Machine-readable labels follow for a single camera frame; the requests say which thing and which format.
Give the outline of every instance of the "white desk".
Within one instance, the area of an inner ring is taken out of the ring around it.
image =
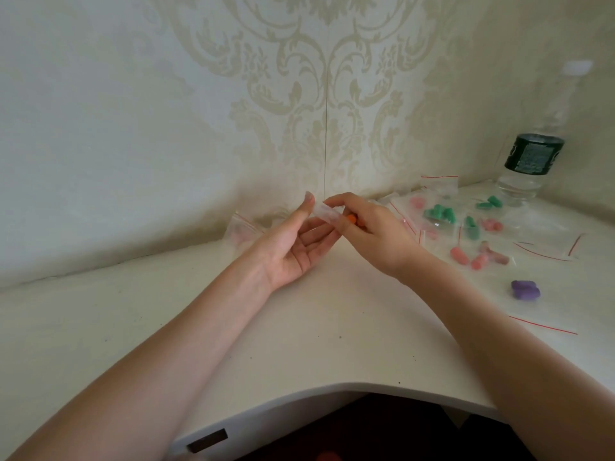
[[[583,224],[588,235],[576,251],[579,260],[557,263],[520,249],[509,278],[471,271],[468,277],[502,307],[515,305],[510,280],[536,280],[540,306],[549,313],[559,308],[578,336],[525,326],[615,390],[615,228],[544,206]],[[185,307],[219,272],[220,248],[214,242],[2,291],[0,457]],[[339,390],[408,396],[497,417],[435,315],[341,240],[250,323],[177,444],[237,414]]]

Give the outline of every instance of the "plastic bottle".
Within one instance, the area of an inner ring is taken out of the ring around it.
[[[580,80],[592,68],[590,60],[568,61],[558,75],[554,99],[532,133],[519,134],[497,186],[508,205],[519,206],[538,194],[564,140],[557,136],[568,120],[570,102]]]

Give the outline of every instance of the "wall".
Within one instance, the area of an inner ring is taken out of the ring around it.
[[[493,173],[591,58],[546,194],[609,215],[615,0],[0,0],[0,285],[235,209]]]

